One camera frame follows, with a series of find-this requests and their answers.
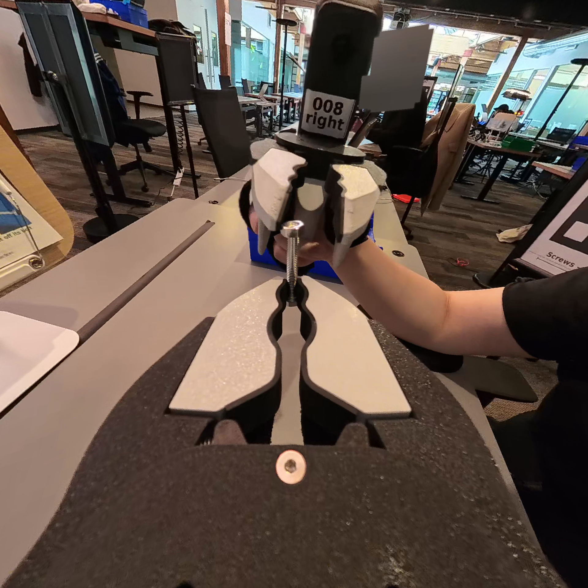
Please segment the blue jacket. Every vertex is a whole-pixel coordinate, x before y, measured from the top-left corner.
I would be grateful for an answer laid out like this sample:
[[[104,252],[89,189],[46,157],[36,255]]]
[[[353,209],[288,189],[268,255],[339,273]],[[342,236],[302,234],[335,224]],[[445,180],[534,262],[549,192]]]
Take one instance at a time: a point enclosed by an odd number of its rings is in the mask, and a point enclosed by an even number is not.
[[[94,52],[94,58],[107,100],[108,111],[111,117],[115,136],[118,137],[121,124],[128,121],[125,97],[120,85],[118,84],[118,81],[109,69],[106,61],[97,52]]]

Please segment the black monitor on floor stand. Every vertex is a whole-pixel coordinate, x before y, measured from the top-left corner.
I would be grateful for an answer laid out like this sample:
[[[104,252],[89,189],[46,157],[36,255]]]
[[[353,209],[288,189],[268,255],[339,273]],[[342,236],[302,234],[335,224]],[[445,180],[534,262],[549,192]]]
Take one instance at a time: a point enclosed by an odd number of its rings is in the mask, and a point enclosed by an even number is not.
[[[71,136],[96,201],[96,217],[83,225],[91,243],[138,220],[114,213],[111,200],[148,208],[126,196],[112,152],[115,131],[86,21],[72,1],[16,1],[62,132]]]

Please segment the black mesh-back chair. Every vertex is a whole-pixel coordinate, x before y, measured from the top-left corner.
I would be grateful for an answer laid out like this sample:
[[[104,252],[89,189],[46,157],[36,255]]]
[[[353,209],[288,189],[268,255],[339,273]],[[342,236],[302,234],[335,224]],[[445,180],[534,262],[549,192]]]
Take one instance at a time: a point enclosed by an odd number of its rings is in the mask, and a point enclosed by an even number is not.
[[[192,85],[192,94],[209,150],[220,181],[230,178],[252,162],[236,89],[202,89]]]

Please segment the grey desk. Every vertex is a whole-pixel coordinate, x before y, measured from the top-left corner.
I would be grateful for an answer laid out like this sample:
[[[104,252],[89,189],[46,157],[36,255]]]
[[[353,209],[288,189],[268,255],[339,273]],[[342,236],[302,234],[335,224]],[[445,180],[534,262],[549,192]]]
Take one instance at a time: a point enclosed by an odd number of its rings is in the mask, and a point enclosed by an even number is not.
[[[378,322],[412,413],[334,445],[203,445],[173,415],[236,270],[201,238],[1,419],[3,587],[536,587],[533,542],[460,403]]]

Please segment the black swivel chair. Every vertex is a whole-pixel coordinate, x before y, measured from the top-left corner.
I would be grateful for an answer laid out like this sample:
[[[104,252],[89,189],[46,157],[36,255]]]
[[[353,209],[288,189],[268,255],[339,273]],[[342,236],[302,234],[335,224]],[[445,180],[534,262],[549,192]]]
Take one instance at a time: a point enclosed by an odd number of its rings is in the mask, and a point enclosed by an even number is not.
[[[386,173],[386,186],[392,195],[408,195],[409,202],[401,219],[408,240],[411,229],[406,218],[416,199],[426,199],[431,192],[437,171],[437,157],[443,126],[433,123],[433,130],[425,131],[428,106],[427,93],[411,109],[386,111],[382,122],[369,133],[368,139],[379,146],[381,156],[376,164]]]

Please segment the black hanging jacket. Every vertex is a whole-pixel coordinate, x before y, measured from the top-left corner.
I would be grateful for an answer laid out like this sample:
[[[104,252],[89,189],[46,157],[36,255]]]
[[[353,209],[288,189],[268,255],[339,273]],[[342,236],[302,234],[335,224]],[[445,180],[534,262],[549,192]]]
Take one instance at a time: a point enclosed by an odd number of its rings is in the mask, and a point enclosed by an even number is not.
[[[42,78],[40,76],[40,68],[38,64],[33,60],[33,57],[28,47],[25,33],[21,33],[18,40],[18,46],[22,49],[23,52],[25,74],[31,95],[35,98],[42,98],[43,91],[41,83]]]

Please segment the black floor lamp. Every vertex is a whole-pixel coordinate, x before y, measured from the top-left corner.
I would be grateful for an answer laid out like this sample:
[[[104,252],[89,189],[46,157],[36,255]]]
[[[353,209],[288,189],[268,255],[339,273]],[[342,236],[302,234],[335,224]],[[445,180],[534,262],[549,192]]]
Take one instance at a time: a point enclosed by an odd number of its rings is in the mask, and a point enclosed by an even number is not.
[[[288,56],[288,29],[295,28],[297,21],[285,18],[283,9],[276,12],[276,56],[275,56],[275,83],[279,87],[279,117],[278,130],[282,130],[284,120],[284,93],[285,93],[285,68]]]

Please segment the black office chair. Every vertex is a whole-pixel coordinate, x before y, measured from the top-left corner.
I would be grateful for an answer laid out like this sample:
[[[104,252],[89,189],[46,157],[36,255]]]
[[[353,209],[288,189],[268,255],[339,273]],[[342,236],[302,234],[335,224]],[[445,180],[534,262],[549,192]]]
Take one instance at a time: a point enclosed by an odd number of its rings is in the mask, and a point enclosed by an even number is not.
[[[133,99],[135,108],[135,118],[132,119],[128,116],[126,109],[126,98],[129,94]],[[153,97],[153,93],[148,91],[129,91],[125,92],[121,90],[121,101],[123,114],[126,118],[118,118],[115,121],[115,135],[116,141],[120,145],[128,148],[132,146],[135,150],[135,160],[127,164],[123,164],[118,168],[119,176],[124,176],[131,171],[139,171],[142,178],[141,191],[147,193],[149,191],[148,182],[146,180],[145,171],[153,171],[156,175],[163,175],[168,173],[158,165],[150,164],[145,162],[139,151],[139,146],[143,145],[143,149],[146,153],[151,153],[152,149],[149,144],[150,140],[154,138],[162,137],[166,134],[166,125],[163,123],[152,121],[140,117],[141,112],[141,99],[143,97]]]

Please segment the silver bolt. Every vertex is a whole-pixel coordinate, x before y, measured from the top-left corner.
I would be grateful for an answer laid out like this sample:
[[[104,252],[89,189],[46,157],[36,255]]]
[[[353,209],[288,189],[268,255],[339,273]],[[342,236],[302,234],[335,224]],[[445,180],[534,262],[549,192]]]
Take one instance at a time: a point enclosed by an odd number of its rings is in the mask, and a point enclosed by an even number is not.
[[[296,287],[298,283],[298,231],[291,231],[287,239],[286,280],[288,282],[288,306],[297,306]]]

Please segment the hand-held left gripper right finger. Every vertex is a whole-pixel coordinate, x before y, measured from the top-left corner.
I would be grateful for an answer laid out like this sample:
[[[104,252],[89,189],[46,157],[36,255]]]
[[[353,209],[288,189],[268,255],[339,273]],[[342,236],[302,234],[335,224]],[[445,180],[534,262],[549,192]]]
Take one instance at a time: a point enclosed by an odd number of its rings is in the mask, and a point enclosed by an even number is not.
[[[411,406],[365,314],[322,283],[298,282],[304,443],[336,443],[352,423],[404,419]]]

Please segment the black bag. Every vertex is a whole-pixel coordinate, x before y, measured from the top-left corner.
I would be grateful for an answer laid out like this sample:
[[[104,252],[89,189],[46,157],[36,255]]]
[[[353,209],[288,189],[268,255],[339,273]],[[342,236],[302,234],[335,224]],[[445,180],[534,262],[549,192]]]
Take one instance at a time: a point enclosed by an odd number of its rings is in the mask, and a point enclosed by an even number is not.
[[[182,35],[192,39],[196,38],[195,33],[189,31],[181,22],[170,19],[150,19],[148,20],[148,28],[155,33]]]

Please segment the yellow cloth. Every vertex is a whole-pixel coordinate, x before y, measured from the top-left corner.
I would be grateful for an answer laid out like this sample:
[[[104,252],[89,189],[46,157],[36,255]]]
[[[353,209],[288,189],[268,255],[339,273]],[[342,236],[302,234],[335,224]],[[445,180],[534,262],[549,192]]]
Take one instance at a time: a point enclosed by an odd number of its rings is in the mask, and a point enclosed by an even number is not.
[[[515,243],[523,239],[532,228],[532,224],[526,224],[517,228],[507,229],[496,233],[496,238],[501,243]]]

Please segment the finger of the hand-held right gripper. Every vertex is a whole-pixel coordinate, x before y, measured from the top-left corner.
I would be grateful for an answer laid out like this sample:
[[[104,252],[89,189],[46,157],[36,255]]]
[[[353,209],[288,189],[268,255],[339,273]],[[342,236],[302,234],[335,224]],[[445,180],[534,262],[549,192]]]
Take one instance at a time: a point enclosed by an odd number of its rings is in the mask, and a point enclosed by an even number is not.
[[[380,195],[363,166],[334,164],[327,174],[327,237],[333,242],[331,267],[339,268],[359,238],[367,235]]]
[[[301,156],[277,148],[269,149],[252,167],[251,199],[259,218],[258,254],[266,251],[270,234],[281,228],[293,181],[307,162]]]

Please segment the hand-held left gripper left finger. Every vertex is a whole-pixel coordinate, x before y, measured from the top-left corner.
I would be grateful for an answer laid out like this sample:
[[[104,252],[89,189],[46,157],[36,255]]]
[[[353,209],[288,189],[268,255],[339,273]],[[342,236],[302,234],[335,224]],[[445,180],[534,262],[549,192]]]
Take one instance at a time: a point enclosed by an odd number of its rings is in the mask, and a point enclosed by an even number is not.
[[[270,443],[282,400],[286,281],[270,279],[212,319],[168,405],[174,415],[234,420],[248,443]]]

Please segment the printed instruction sheet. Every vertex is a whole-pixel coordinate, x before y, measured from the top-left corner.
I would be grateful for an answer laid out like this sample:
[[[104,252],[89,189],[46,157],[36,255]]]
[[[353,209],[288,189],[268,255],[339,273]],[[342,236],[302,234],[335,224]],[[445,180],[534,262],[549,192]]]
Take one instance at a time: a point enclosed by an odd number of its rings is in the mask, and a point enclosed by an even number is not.
[[[62,236],[1,174],[1,271],[19,266],[43,268],[41,251],[61,240]]]

